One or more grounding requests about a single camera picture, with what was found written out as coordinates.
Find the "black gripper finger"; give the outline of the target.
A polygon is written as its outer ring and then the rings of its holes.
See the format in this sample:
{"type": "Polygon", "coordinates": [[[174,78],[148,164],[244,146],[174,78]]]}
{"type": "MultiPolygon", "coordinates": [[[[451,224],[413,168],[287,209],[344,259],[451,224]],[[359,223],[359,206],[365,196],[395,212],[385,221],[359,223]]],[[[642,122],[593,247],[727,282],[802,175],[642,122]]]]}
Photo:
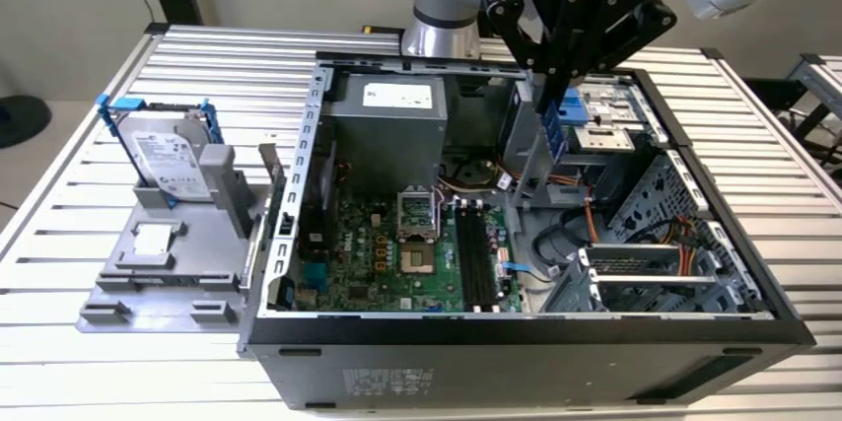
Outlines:
{"type": "Polygon", "coordinates": [[[544,114],[564,93],[571,75],[564,70],[569,30],[557,21],[565,0],[483,0],[492,29],[504,41],[516,66],[527,72],[535,99],[544,114]]]}
{"type": "Polygon", "coordinates": [[[564,72],[564,87],[575,87],[591,73],[607,72],[676,25],[678,17],[663,0],[644,0],[620,17],[611,6],[597,11],[593,22],[573,36],[564,72]]]}

